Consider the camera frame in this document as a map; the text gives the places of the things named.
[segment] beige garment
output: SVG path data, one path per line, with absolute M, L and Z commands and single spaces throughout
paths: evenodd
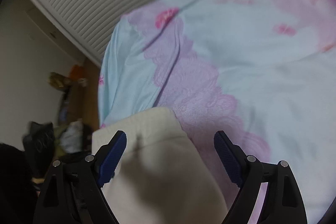
M 92 153 L 117 130 L 127 147 L 102 191 L 120 224 L 220 224 L 224 197 L 174 113 L 151 108 L 93 134 Z

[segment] metal pin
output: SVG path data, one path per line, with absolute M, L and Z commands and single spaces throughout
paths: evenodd
M 280 161 L 280 164 L 281 164 L 283 167 L 287 167 L 287 166 L 288 166 L 288 162 L 286 162 L 285 160 Z
M 247 160 L 249 161 L 249 162 L 255 162 L 255 157 L 254 156 L 247 156 Z
M 85 161 L 90 162 L 90 161 L 93 161 L 94 158 L 95 157 L 93 155 L 88 155 L 85 157 Z
M 55 160 L 55 161 L 52 163 L 53 167 L 57 167 L 57 166 L 59 166 L 60 164 L 61 164 L 61 162 L 60 162 L 59 160 Z

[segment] white wall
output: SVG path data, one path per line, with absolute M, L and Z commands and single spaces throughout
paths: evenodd
M 62 93 L 49 86 L 49 72 L 68 75 L 75 64 L 30 20 L 29 0 L 0 6 L 0 142 L 23 149 L 27 124 L 55 122 Z

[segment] blue rubber fingertip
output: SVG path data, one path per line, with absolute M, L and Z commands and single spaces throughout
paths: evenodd
M 213 143 L 231 182 L 236 183 L 240 188 L 244 181 L 242 177 L 242 168 L 239 162 L 219 133 L 215 134 Z
M 100 165 L 99 178 L 97 183 L 100 187 L 111 180 L 114 176 L 114 171 L 120 161 L 122 154 L 125 151 L 127 144 L 126 134 L 122 133 L 118 140 L 115 142 L 114 146 L 111 148 L 110 152 L 107 154 L 103 163 Z

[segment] wooden floor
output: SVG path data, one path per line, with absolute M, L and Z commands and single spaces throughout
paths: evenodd
M 98 119 L 98 80 L 100 69 L 89 59 L 84 61 L 85 78 L 88 85 L 84 92 L 83 123 L 89 125 L 93 131 L 99 129 Z

